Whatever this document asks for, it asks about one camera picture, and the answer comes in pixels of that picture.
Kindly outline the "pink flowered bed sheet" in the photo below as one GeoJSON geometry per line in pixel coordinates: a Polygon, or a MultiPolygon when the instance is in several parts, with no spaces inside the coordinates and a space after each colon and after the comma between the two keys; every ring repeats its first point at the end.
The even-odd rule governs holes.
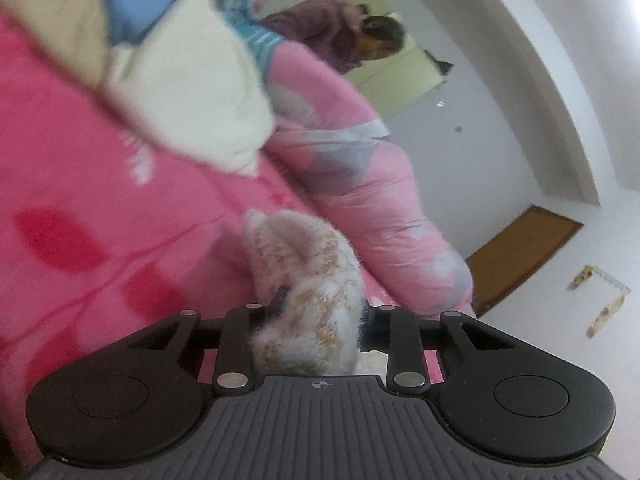
{"type": "Polygon", "coordinates": [[[40,461],[25,404],[38,380],[186,308],[255,298],[244,214],[321,216],[262,147],[246,178],[147,144],[1,21],[1,431],[40,461]]]}

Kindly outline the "yellow green wardrobe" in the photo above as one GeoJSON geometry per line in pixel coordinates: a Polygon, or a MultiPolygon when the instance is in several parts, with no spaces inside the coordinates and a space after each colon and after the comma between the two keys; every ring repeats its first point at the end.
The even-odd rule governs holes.
{"type": "Polygon", "coordinates": [[[402,50],[390,58],[363,62],[345,78],[384,119],[398,115],[421,96],[440,87],[446,75],[406,29],[402,50]]]}

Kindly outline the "teal striped cloth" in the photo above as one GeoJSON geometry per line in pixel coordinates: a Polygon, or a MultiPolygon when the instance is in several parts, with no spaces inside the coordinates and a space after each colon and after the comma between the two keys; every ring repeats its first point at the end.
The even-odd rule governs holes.
{"type": "Polygon", "coordinates": [[[266,81],[274,54],[286,40],[276,32],[255,24],[241,24],[238,26],[238,32],[254,56],[262,80],[266,81]]]}

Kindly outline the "woman in purple coat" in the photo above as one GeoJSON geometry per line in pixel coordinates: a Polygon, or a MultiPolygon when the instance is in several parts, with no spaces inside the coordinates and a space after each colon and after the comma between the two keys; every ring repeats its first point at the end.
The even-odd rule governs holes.
{"type": "Polygon", "coordinates": [[[389,58],[405,45],[401,23],[344,0],[306,0],[265,16],[259,24],[303,44],[342,75],[365,62],[389,58]]]}

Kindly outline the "pink floral duvet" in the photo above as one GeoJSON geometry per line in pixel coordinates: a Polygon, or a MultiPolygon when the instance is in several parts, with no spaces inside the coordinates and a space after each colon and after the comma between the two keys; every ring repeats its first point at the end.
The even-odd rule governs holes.
{"type": "Polygon", "coordinates": [[[367,99],[297,42],[274,50],[266,90],[278,120],[267,152],[390,296],[427,318],[471,313],[471,271],[424,214],[411,162],[367,99]]]}

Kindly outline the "beige white checked coat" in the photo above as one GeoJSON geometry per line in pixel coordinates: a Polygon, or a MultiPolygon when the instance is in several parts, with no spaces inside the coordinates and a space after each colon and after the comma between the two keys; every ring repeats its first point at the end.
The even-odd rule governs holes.
{"type": "Polygon", "coordinates": [[[331,223],[298,211],[244,218],[243,245],[256,297],[278,313],[250,338],[263,375],[340,376],[356,370],[366,302],[359,260],[331,223]]]}

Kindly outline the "white fleece blanket pile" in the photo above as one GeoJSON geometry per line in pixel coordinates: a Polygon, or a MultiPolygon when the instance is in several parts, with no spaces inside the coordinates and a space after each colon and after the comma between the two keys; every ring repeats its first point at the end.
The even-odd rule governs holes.
{"type": "Polygon", "coordinates": [[[215,0],[1,0],[63,70],[135,132],[255,177],[274,128],[262,75],[215,0]]]}

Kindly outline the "blue crumpled cloth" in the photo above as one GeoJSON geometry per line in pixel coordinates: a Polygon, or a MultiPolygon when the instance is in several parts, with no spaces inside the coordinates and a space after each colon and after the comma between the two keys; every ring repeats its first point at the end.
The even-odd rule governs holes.
{"type": "Polygon", "coordinates": [[[216,0],[217,9],[233,25],[254,25],[256,23],[254,0],[216,0]]]}

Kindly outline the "beige wall hook rack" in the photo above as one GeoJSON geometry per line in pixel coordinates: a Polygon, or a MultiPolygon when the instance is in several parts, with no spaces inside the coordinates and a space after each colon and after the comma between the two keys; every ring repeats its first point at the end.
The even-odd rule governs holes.
{"type": "Polygon", "coordinates": [[[566,290],[574,297],[578,321],[585,326],[588,339],[605,328],[631,295],[629,286],[594,264],[586,264],[566,290]]]}

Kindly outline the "brown wooden door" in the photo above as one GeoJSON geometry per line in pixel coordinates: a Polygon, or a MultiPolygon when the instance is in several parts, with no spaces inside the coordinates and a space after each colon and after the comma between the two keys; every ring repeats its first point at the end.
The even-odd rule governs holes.
{"type": "Polygon", "coordinates": [[[472,307],[481,318],[522,286],[583,227],[582,222],[530,206],[466,259],[474,281],[472,307]]]}

